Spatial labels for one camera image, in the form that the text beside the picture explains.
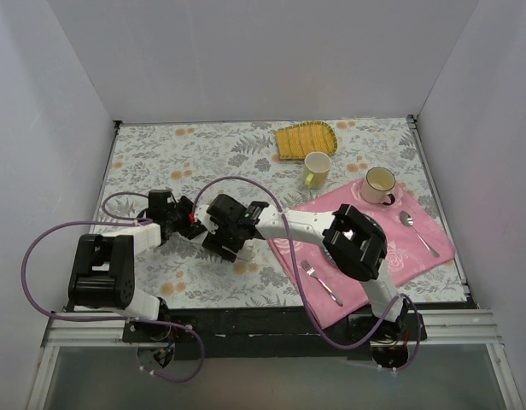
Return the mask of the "white cloth napkin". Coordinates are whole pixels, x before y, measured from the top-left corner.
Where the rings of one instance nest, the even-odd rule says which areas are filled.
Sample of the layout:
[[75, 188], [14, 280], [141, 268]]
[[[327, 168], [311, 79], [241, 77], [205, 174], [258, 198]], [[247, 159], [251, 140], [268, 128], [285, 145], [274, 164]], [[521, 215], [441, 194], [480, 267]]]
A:
[[235, 262], [237, 259], [249, 261], [253, 256], [252, 243], [232, 236], [221, 228], [215, 233], [204, 231], [189, 239], [189, 242], [201, 245], [206, 251], [219, 256], [224, 261]]

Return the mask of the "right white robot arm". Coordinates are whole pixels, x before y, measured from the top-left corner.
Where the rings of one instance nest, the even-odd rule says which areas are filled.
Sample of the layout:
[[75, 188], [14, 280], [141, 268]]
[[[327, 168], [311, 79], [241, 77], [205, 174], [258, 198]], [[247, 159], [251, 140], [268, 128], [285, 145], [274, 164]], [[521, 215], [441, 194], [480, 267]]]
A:
[[202, 246], [233, 262], [247, 241], [293, 240], [327, 251], [340, 275], [358, 281], [371, 305], [377, 332], [395, 339], [407, 328], [407, 302], [388, 272], [383, 231], [352, 205], [336, 211], [283, 211], [268, 202], [247, 207], [226, 194], [196, 205], [194, 218], [207, 230]]

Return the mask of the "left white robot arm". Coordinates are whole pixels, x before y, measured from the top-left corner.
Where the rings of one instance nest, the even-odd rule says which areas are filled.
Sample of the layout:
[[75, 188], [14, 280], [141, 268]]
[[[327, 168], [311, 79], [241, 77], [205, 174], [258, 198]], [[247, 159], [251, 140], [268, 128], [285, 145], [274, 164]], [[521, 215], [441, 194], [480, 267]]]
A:
[[170, 190], [152, 190], [148, 206], [136, 225], [106, 234], [80, 237], [68, 284], [73, 307], [108, 310], [143, 319], [142, 331], [155, 342], [165, 340], [172, 329], [166, 303], [135, 284], [135, 256], [164, 244], [172, 234], [186, 234], [192, 225], [193, 202], [175, 198]]

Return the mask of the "floral tablecloth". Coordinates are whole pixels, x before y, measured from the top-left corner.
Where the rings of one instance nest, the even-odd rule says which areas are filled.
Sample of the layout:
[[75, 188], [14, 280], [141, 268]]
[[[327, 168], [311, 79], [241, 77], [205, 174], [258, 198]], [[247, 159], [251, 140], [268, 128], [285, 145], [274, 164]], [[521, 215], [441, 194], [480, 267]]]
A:
[[[435, 220], [440, 213], [425, 175], [418, 144], [405, 119], [340, 119], [330, 123], [338, 140], [325, 191], [386, 167]], [[104, 179], [108, 204], [97, 218], [133, 217], [146, 194], [169, 189], [175, 196], [219, 193], [242, 203], [277, 197], [286, 208], [317, 198], [304, 185], [303, 166], [279, 156], [281, 121], [119, 126]], [[136, 282], [170, 308], [297, 306], [301, 300], [271, 248], [256, 242], [246, 260], [230, 263], [200, 245], [174, 237], [138, 256]]]

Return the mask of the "silver fork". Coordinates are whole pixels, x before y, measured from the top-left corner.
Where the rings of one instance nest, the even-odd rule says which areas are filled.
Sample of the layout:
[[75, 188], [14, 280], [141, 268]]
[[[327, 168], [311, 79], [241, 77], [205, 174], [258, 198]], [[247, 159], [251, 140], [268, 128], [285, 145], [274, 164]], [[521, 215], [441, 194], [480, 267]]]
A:
[[328, 286], [327, 283], [323, 279], [321, 279], [318, 276], [315, 269], [312, 267], [312, 265], [307, 260], [302, 260], [301, 266], [308, 276], [310, 276], [311, 278], [314, 278], [320, 284], [320, 286], [326, 291], [328, 296], [331, 298], [332, 301], [335, 302], [336, 305], [338, 305], [339, 307], [343, 306], [343, 302], [341, 298], [338, 296], [338, 294], [334, 290], [332, 290], [331, 287]]

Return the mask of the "yellow-green mug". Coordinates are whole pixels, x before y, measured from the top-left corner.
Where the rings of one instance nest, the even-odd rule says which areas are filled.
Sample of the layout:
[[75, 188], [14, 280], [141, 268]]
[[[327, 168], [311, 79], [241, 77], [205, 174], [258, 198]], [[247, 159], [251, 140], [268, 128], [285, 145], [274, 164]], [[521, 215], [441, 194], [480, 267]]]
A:
[[309, 190], [323, 187], [331, 167], [331, 159], [324, 152], [311, 152], [304, 160], [304, 185]]

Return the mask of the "yellow woven bamboo tray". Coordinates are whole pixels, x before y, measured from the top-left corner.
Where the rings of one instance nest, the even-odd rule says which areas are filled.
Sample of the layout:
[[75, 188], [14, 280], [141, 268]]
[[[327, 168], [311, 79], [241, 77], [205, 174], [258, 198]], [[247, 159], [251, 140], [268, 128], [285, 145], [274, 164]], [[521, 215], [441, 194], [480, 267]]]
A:
[[333, 155], [338, 141], [332, 127], [323, 121], [308, 121], [279, 129], [275, 133], [281, 160], [303, 160], [312, 152]]

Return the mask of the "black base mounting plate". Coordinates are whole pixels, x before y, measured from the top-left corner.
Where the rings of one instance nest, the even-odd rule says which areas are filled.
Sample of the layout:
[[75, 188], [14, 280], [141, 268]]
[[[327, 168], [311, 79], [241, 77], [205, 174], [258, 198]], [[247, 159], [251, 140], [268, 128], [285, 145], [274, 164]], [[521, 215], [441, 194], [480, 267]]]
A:
[[[169, 321], [195, 331], [203, 341], [205, 357], [225, 358], [302, 358], [346, 357], [348, 360], [372, 360], [372, 344], [390, 335], [389, 325], [382, 324], [376, 335], [357, 349], [341, 350], [322, 340], [303, 307], [233, 307], [167, 309]], [[341, 345], [358, 342], [377, 322], [368, 307], [340, 319], [324, 330], [326, 335]], [[404, 320], [405, 330], [399, 337], [390, 337], [384, 349], [405, 350], [406, 340], [416, 342], [418, 320], [409, 312]], [[187, 331], [170, 329], [162, 325], [127, 324], [122, 342], [139, 343], [157, 348], [167, 346], [176, 360], [194, 360], [200, 357], [196, 339]]]

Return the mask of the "cream enamel mug dark rim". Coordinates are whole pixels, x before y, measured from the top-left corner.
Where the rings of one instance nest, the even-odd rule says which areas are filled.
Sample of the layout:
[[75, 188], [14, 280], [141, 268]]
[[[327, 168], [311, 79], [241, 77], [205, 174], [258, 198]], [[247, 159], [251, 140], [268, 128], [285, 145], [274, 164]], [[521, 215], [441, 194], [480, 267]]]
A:
[[360, 188], [361, 197], [368, 203], [392, 206], [395, 204], [395, 176], [385, 167], [373, 167], [365, 175]]

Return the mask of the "silver spoon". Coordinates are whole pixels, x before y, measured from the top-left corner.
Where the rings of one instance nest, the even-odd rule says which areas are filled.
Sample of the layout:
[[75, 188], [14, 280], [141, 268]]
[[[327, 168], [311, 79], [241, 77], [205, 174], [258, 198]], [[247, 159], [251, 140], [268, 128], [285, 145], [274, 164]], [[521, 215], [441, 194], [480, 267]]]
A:
[[440, 254], [425, 240], [425, 238], [418, 232], [414, 226], [413, 217], [405, 210], [401, 210], [399, 213], [399, 219], [402, 225], [411, 228], [418, 239], [422, 242], [424, 247], [435, 257], [438, 258]]

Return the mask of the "pink rose placemat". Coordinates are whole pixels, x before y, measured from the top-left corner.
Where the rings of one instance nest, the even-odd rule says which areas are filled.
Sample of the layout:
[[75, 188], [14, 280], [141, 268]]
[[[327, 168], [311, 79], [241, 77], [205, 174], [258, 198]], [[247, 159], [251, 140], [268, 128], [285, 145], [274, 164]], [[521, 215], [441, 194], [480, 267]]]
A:
[[[298, 207], [306, 212], [335, 211], [341, 204], [354, 205], [360, 212], [373, 218], [384, 230], [388, 242], [387, 262], [396, 285], [403, 285], [418, 275], [450, 261], [455, 249], [447, 234], [438, 223], [426, 213], [403, 184], [394, 188], [395, 203], [392, 206], [370, 204], [359, 194], [363, 180], [358, 179], [318, 199]], [[407, 211], [414, 220], [414, 226], [425, 240], [440, 254], [435, 258], [418, 239], [415, 232], [401, 224], [399, 213]], [[307, 260], [319, 276], [339, 295], [343, 306], [331, 300], [325, 290], [303, 270], [300, 270], [302, 288], [309, 306], [321, 327], [327, 328], [348, 314], [368, 303], [368, 298], [359, 282], [343, 275], [334, 267], [322, 249], [308, 243], [294, 242], [298, 261]]]

